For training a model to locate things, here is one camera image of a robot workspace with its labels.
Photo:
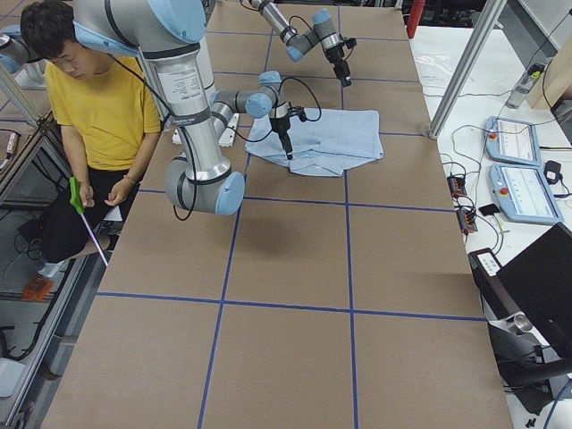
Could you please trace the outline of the light blue button shirt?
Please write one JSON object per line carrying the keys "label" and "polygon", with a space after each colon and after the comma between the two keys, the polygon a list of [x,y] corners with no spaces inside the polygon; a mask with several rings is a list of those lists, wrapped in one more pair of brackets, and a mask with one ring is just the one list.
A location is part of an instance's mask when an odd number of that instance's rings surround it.
{"label": "light blue button shirt", "polygon": [[305,122],[290,120],[291,160],[266,117],[254,121],[245,150],[306,176],[340,177],[348,169],[383,158],[378,112],[308,108],[307,115]]}

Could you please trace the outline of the far teach pendant tablet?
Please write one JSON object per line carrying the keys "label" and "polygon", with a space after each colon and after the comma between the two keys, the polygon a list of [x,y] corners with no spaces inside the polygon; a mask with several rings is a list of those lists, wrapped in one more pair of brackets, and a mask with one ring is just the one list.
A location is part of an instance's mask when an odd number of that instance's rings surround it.
{"label": "far teach pendant tablet", "polygon": [[484,135],[485,148],[492,160],[541,165],[540,145],[534,124],[491,116],[485,122]]}

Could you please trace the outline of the teach pendant tablet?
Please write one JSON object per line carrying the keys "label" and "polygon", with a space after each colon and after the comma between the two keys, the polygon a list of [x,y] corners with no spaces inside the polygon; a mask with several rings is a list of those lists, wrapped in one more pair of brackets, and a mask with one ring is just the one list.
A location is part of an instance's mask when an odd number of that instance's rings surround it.
{"label": "teach pendant tablet", "polygon": [[489,178],[497,205],[511,222],[544,225],[564,222],[539,167],[495,163],[489,168]]}
{"label": "teach pendant tablet", "polygon": [[485,148],[492,160],[541,165],[540,145],[534,124],[491,116],[485,122],[484,135]]}

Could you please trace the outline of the person in yellow shirt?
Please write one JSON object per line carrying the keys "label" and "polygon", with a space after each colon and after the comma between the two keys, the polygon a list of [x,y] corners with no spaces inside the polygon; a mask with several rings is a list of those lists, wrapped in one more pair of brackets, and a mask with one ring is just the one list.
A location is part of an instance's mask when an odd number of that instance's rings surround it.
{"label": "person in yellow shirt", "polygon": [[88,229],[114,207],[128,215],[162,127],[138,61],[83,46],[75,37],[73,9],[64,1],[27,6],[21,34],[47,61],[47,94],[85,209],[79,216],[65,190],[47,210],[39,272],[52,277],[69,259],[114,247],[117,235],[93,240]]}

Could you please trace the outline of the clear water bottle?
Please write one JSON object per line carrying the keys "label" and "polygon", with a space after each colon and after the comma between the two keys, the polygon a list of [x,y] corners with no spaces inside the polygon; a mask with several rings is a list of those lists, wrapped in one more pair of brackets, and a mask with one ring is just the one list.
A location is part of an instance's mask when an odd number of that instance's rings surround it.
{"label": "clear water bottle", "polygon": [[509,98],[505,103],[507,108],[518,109],[522,105],[530,90],[542,75],[544,68],[545,65],[543,63],[533,63],[527,67],[515,87],[511,90]]}

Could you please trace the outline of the near teach pendant tablet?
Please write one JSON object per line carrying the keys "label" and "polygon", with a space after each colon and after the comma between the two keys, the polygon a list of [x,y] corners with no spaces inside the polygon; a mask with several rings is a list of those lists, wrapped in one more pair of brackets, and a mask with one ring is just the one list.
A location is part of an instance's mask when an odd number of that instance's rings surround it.
{"label": "near teach pendant tablet", "polygon": [[489,178],[497,205],[511,222],[544,225],[564,222],[539,167],[495,163],[489,168]]}

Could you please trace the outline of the green handheld controller tool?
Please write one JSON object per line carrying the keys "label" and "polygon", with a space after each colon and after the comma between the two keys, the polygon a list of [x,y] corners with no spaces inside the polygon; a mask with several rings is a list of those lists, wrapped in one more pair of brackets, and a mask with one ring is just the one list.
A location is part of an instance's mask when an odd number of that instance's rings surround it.
{"label": "green handheld controller tool", "polygon": [[70,204],[76,210],[79,215],[84,215],[85,208],[81,199],[80,195],[80,182],[77,178],[72,176],[69,179],[69,188],[70,188]]}

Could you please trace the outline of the black laptop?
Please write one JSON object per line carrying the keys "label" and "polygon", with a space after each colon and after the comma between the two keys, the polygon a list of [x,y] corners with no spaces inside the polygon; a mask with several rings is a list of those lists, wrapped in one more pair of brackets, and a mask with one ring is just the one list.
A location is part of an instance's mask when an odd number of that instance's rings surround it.
{"label": "black laptop", "polygon": [[553,225],[498,271],[503,287],[562,358],[571,356],[571,230]]}

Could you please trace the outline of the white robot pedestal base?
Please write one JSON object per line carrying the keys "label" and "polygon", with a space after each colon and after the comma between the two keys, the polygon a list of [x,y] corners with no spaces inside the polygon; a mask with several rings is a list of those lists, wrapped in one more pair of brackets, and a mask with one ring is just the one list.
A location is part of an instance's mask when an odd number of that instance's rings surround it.
{"label": "white robot pedestal base", "polygon": [[179,46],[165,52],[168,59],[175,63],[177,72],[164,80],[160,76],[166,100],[172,105],[189,102],[189,96],[198,94],[198,84],[191,81],[196,78],[201,81],[202,89],[211,107],[213,124],[219,134],[218,145],[231,147],[235,138],[235,126],[238,124],[239,114],[229,107],[229,102],[216,103],[215,98],[220,94],[215,89],[210,55],[206,37],[202,37],[196,44]]}

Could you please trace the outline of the aluminium frame post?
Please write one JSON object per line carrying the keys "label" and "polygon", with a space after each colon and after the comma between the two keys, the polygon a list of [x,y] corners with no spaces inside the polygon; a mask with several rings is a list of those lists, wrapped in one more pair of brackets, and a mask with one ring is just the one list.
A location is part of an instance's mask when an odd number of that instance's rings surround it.
{"label": "aluminium frame post", "polygon": [[441,134],[459,98],[460,91],[464,88],[470,72],[473,70],[476,60],[481,54],[506,3],[507,0],[488,0],[485,3],[463,53],[459,58],[455,71],[450,78],[442,101],[439,103],[433,116],[427,133],[430,139],[438,139]]}

